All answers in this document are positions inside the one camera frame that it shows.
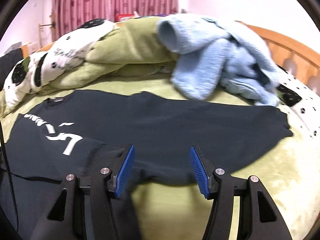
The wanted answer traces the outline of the wooden bed frame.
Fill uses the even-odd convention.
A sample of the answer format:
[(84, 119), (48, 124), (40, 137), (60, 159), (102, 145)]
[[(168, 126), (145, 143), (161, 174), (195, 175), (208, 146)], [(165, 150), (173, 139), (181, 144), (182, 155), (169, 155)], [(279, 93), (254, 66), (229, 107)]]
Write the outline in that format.
[[(299, 81), (315, 93), (319, 93), (319, 53), (308, 46), (283, 34), (262, 27), (246, 25), (257, 33), (268, 45), (276, 64), (291, 72)], [(45, 85), (42, 93), (56, 90), (81, 88), (103, 75), (148, 76), (156, 73), (169, 73), (173, 65), (165, 64), (129, 64), (117, 70), (116, 66), (105, 67), (84, 65), (68, 71)]]

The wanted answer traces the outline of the white patterned pillow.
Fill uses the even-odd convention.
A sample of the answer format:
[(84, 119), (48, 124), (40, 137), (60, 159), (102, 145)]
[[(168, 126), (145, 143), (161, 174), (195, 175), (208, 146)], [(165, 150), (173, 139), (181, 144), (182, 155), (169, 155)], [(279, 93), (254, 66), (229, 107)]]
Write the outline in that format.
[(280, 69), (278, 96), (303, 122), (310, 137), (319, 140), (319, 96), (283, 68)]

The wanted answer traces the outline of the green plush blanket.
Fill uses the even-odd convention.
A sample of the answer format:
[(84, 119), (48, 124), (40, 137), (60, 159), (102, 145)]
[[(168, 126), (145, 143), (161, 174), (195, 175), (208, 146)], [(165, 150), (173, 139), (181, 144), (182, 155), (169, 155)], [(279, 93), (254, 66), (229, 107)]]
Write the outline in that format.
[[(95, 42), (80, 66), (86, 64), (96, 67), (100, 65), (116, 66), (117, 70), (120, 70), (121, 67), (129, 64), (140, 66), (169, 63), (174, 69), (178, 55), (170, 52), (160, 43), (156, 30), (159, 19), (159, 17), (137, 18), (128, 20), (121, 26), (116, 25), (110, 33)], [(2, 89), (1, 117), (14, 111), (19, 104), (13, 110), (7, 109), (4, 89)]]

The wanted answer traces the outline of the green plush bed sheet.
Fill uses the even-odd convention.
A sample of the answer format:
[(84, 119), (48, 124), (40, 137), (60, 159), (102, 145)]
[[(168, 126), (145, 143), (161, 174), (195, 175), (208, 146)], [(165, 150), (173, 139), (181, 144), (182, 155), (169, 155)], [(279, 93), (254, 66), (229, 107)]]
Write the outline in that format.
[[(102, 77), (89, 89), (131, 95), (142, 91), (167, 99), (181, 99), (164, 75)], [(252, 165), (235, 173), (261, 179), (281, 212), (293, 239), (306, 237), (319, 214), (319, 139), (310, 137), (300, 118), (289, 107), (287, 114), (293, 136)], [(196, 185), (169, 187), (144, 184), (133, 193), (144, 239), (201, 239), (211, 209)]]

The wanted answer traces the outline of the wooden coat rack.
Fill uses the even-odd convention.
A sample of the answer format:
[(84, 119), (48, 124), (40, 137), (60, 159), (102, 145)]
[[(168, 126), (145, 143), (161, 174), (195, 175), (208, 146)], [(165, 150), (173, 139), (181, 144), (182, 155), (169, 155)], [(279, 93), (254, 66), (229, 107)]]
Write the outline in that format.
[(39, 32), (39, 46), (40, 48), (45, 47), (51, 44), (55, 37), (56, 31), (55, 22), (51, 22), (50, 24), (38, 24), (38, 32)]

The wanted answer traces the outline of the maroon striped curtain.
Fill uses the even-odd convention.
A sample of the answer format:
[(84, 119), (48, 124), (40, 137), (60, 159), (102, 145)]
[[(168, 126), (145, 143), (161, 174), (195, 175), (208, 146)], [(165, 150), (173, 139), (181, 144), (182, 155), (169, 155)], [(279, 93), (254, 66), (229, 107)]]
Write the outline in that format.
[(77, 29), (95, 18), (117, 22), (118, 16), (136, 12), (158, 16), (178, 12), (178, 0), (53, 0), (55, 37)]

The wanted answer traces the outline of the black sweatshirt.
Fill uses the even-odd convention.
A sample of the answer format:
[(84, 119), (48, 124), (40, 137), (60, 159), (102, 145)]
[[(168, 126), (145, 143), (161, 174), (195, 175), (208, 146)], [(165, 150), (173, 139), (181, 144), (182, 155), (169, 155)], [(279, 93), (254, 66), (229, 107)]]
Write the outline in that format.
[(192, 145), (232, 173), (290, 136), (286, 114), (272, 106), (76, 90), (17, 117), (5, 145), (10, 172), (1, 167), (1, 207), (18, 234), (29, 239), (68, 174), (95, 174), (131, 144), (136, 156), (129, 183), (112, 204), (120, 238), (140, 239), (131, 192), (146, 181), (195, 183), (188, 157)]

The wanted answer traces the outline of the white black patterned quilt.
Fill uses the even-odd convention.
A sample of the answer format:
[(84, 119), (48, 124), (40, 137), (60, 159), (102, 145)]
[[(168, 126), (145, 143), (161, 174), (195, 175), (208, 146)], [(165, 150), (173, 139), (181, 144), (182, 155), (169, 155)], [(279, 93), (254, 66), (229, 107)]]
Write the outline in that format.
[(80, 66), (95, 42), (115, 27), (111, 21), (93, 19), (61, 36), (48, 51), (17, 62), (4, 81), (6, 108), (13, 110), (27, 94), (38, 93), (64, 72)]

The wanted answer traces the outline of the black garment on footboard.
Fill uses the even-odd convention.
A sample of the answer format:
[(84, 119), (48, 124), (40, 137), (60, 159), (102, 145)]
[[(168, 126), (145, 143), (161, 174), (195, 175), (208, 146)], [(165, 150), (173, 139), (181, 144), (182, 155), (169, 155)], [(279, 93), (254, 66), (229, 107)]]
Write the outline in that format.
[(0, 90), (3, 89), (4, 81), (15, 67), (16, 63), (23, 59), (21, 48), (14, 49), (0, 57)]

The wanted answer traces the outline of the light blue fleece robe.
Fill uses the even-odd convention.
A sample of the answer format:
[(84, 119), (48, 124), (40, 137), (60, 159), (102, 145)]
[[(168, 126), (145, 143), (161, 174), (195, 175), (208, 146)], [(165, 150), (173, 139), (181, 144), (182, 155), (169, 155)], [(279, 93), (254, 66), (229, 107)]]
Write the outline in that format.
[(206, 100), (221, 86), (255, 105), (278, 105), (279, 68), (264, 40), (244, 24), (174, 14), (158, 21), (157, 34), (178, 55), (171, 82), (187, 98)]

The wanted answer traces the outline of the red chair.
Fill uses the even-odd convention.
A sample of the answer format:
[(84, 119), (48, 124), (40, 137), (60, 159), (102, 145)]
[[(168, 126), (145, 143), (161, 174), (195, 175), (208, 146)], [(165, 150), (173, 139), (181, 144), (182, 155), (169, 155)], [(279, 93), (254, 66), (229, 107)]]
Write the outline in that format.
[(135, 14), (116, 14), (116, 22), (124, 22), (135, 17)]

